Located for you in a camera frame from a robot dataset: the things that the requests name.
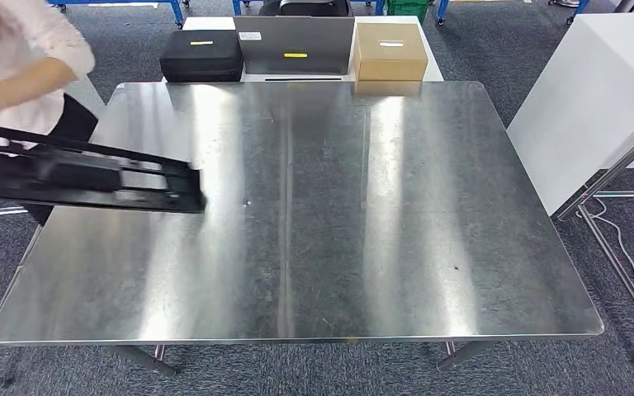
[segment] gray carpet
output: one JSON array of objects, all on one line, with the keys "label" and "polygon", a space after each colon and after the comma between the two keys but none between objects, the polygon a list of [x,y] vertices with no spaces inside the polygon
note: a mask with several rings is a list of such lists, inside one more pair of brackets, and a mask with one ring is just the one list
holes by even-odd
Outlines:
[{"label": "gray carpet", "polygon": [[[258,2],[250,11],[256,12]],[[362,3],[356,14],[371,12]],[[594,0],[589,12],[609,12]],[[505,124],[521,105],[566,30],[571,10],[545,1],[452,2],[447,24],[424,24],[445,79],[482,81]],[[228,16],[229,1],[192,0],[189,15]],[[168,5],[70,6],[71,21],[98,59],[92,80],[104,99],[118,83],[158,81],[157,58],[175,29]],[[617,184],[634,185],[634,172]],[[623,228],[634,256],[634,200],[608,202],[605,217]],[[634,307],[579,219],[556,224],[606,323],[582,342],[503,342],[445,374],[435,362],[441,346],[316,344],[174,346],[168,362],[181,373],[166,379],[98,347],[0,346],[0,375],[13,395],[633,395]],[[0,218],[0,298],[34,224],[26,215]],[[610,229],[607,235],[614,238]]]}]

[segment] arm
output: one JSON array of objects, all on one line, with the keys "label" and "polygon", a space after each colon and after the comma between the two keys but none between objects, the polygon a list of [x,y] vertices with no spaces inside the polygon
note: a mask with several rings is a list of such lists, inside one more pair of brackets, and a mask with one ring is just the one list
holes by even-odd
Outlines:
[{"label": "arm", "polygon": [[0,111],[60,89],[93,69],[91,48],[45,0],[0,0],[3,20],[41,47],[45,58],[0,81]]}]

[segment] laptop lid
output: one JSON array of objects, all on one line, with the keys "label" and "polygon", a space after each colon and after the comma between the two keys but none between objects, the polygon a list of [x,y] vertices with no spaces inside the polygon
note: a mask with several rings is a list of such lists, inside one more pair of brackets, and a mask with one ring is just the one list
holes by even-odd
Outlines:
[{"label": "laptop lid", "polygon": [[235,16],[248,74],[348,73],[354,18]]}]

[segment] white shirt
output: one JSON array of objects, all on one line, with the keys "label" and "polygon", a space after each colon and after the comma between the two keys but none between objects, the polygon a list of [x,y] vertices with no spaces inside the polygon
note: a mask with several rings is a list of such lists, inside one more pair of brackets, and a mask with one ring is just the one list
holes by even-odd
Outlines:
[{"label": "white shirt", "polygon": [[[45,0],[0,0],[0,17],[0,80],[13,77],[44,57],[65,62],[79,78],[93,69],[91,48],[61,12]],[[64,93],[55,91],[0,111],[0,126],[48,134],[63,109]]]}]

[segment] black bag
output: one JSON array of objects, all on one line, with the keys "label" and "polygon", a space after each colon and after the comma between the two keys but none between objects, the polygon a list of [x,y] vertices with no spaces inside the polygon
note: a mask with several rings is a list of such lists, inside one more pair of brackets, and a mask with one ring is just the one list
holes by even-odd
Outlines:
[{"label": "black bag", "polygon": [[244,57],[236,31],[174,31],[159,60],[170,83],[239,81]]}]

